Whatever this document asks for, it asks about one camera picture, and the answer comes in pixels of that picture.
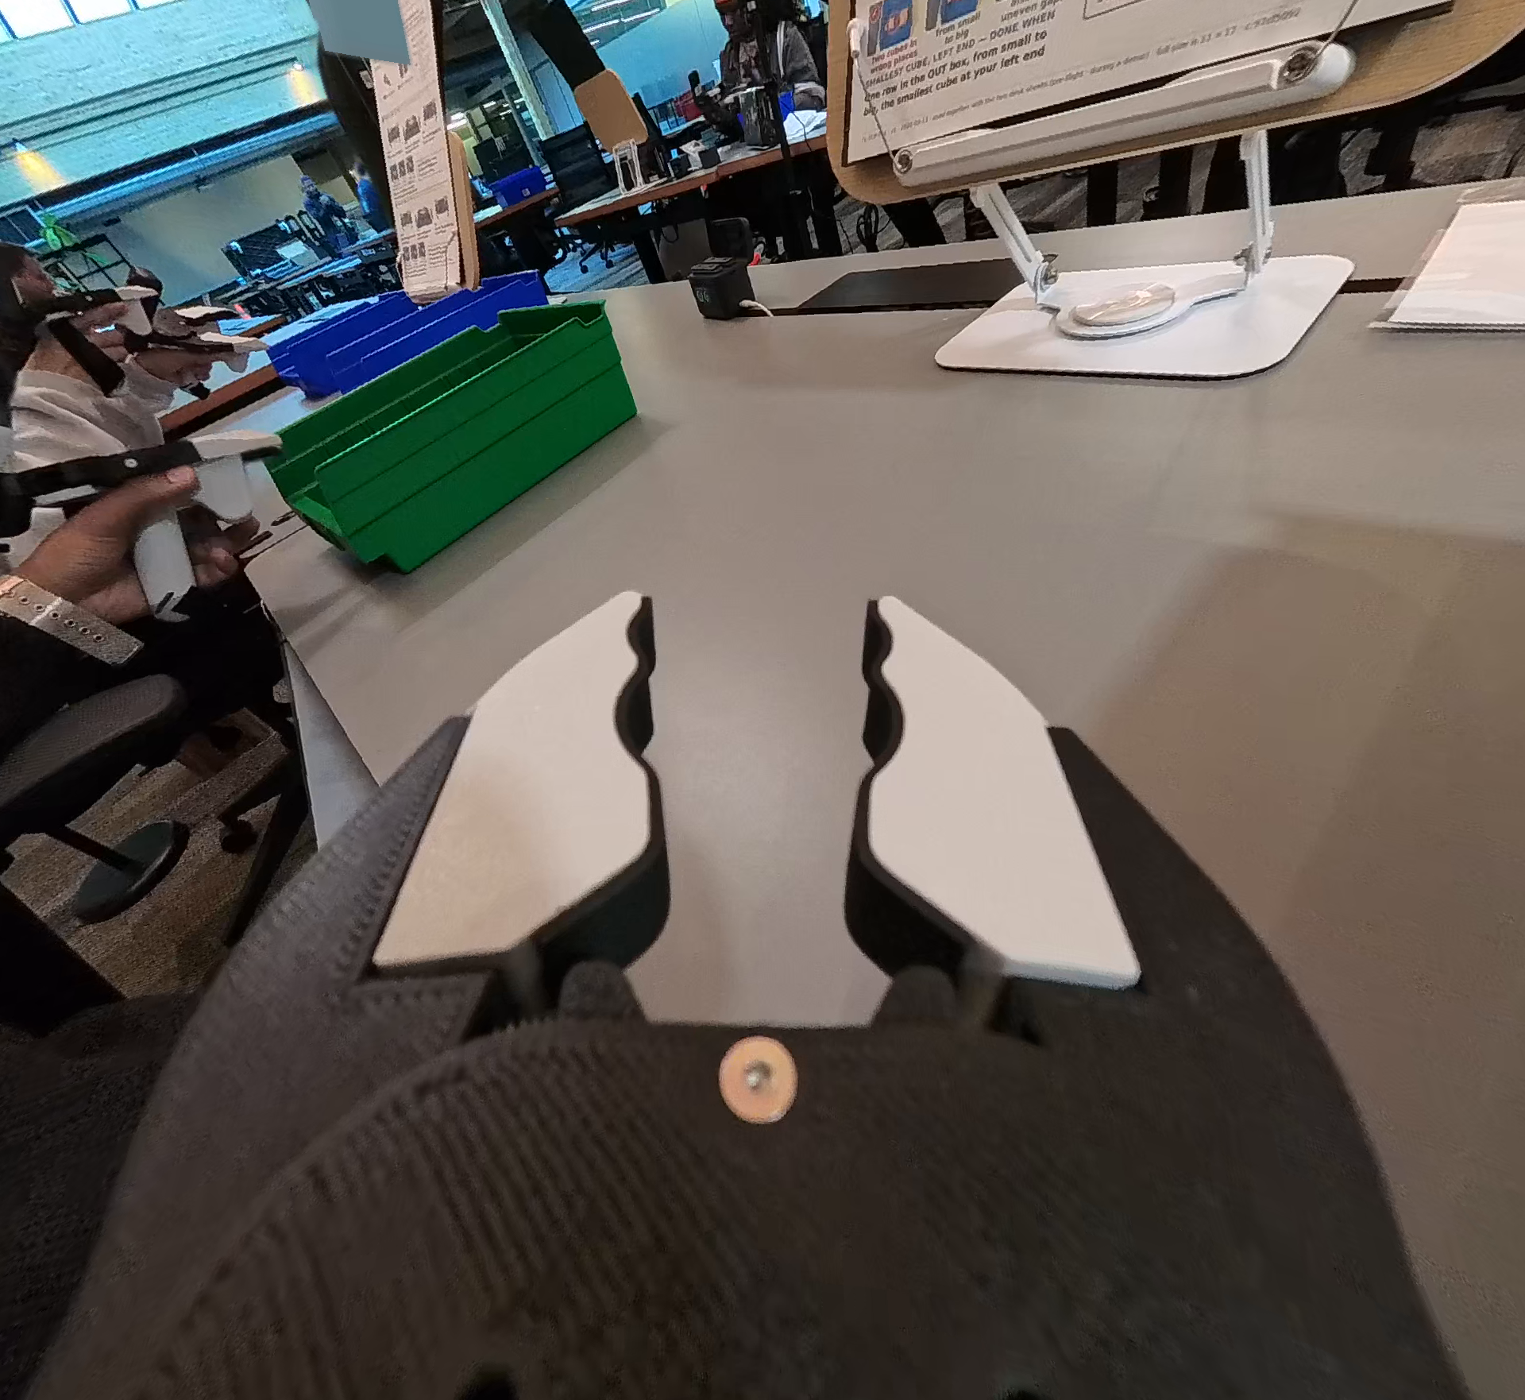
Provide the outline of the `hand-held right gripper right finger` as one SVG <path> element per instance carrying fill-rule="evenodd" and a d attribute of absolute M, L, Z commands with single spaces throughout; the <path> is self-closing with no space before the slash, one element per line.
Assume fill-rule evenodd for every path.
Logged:
<path fill-rule="evenodd" d="M 865 770 L 845 930 L 886 979 L 948 979 L 962 1008 L 1013 984 L 1139 994 L 1141 961 L 1040 708 L 900 597 L 861 642 Z"/>

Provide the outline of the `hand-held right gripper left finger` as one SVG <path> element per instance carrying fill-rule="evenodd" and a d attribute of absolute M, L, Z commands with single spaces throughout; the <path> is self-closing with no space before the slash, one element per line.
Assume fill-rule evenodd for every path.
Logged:
<path fill-rule="evenodd" d="M 458 727 L 371 951 L 380 977 L 495 973 L 552 1002 L 583 961 L 662 932 L 653 603 L 618 591 L 509 665 Z"/>

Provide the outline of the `green plastic bin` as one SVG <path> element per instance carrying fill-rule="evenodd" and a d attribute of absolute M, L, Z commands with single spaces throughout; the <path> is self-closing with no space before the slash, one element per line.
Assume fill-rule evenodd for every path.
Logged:
<path fill-rule="evenodd" d="M 635 416 L 602 301 L 522 307 L 297 418 L 268 474 L 334 548 L 410 572 Z"/>

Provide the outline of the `person's left hand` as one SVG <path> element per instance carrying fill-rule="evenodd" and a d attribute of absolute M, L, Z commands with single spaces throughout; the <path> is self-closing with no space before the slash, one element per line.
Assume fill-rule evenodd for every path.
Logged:
<path fill-rule="evenodd" d="M 164 515 L 174 519 L 196 488 L 186 464 L 129 478 L 50 531 L 13 572 L 106 622 L 141 620 L 149 603 L 131 556 L 137 533 Z"/>

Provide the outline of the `blue plastic bin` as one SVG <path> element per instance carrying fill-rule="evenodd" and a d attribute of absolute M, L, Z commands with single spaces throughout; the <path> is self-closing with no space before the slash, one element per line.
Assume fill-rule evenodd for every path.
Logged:
<path fill-rule="evenodd" d="M 503 311 L 544 303 L 546 285 L 534 270 L 485 276 L 478 287 L 427 305 L 390 289 L 291 322 L 273 332 L 264 350 L 275 373 L 306 398 L 326 398 L 349 392 L 466 328 L 489 328 Z"/>

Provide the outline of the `black office chair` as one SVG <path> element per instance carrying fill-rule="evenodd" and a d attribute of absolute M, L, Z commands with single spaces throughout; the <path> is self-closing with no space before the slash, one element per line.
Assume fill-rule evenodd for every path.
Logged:
<path fill-rule="evenodd" d="M 91 860 L 71 899 L 79 924 L 124 914 L 168 875 L 190 836 L 176 819 L 153 819 L 118 844 L 91 838 L 73 819 L 106 795 L 133 768 L 157 768 L 194 737 L 184 721 L 186 694 L 163 675 L 112 684 L 61 706 L 3 751 L 1 850 L 44 834 Z"/>

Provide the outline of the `wooden document stand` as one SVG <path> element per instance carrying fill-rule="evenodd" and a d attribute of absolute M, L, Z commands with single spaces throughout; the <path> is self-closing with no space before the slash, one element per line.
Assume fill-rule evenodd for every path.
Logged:
<path fill-rule="evenodd" d="M 412 303 L 480 283 L 472 190 L 441 83 L 443 0 L 392 0 L 386 52 L 371 58 L 396 264 Z"/>

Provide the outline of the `white document stand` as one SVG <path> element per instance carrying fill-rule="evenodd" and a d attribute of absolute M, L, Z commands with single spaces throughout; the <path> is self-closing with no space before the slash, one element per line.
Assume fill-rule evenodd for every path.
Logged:
<path fill-rule="evenodd" d="M 1454 0 L 1421 15 L 1341 28 L 1334 38 L 1236 56 L 1073 106 L 999 120 L 843 159 L 843 108 L 861 24 L 830 0 L 828 153 L 836 178 L 871 204 L 966 190 L 1018 276 L 944 340 L 935 363 L 966 371 L 1236 379 L 1285 359 L 1351 276 L 1337 254 L 1271 256 L 1267 133 L 1427 93 L 1520 26 L 1520 0 Z M 1061 274 L 1005 196 L 1024 172 L 1164 151 L 1234 133 L 1246 233 L 1227 258 L 1153 258 Z"/>

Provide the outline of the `black charger box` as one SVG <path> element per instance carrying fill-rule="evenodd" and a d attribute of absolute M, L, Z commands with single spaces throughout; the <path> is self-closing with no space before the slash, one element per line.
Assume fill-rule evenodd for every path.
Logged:
<path fill-rule="evenodd" d="M 762 311 L 752 289 L 746 256 L 711 254 L 688 272 L 696 311 L 711 320 L 734 320 Z"/>

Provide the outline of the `person's black sweater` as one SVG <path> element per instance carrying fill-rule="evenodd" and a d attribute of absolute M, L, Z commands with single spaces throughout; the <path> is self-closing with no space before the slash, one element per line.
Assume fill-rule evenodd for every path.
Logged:
<path fill-rule="evenodd" d="M 65 1315 L 151 1088 L 198 992 L 1 1029 L 1 1395 L 22 1395 Z"/>

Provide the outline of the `paper sheet in clear sleeve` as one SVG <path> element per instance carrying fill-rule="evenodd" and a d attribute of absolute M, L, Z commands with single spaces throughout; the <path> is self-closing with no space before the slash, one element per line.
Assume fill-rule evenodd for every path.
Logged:
<path fill-rule="evenodd" d="M 1460 202 L 1372 328 L 1520 334 L 1522 200 Z"/>

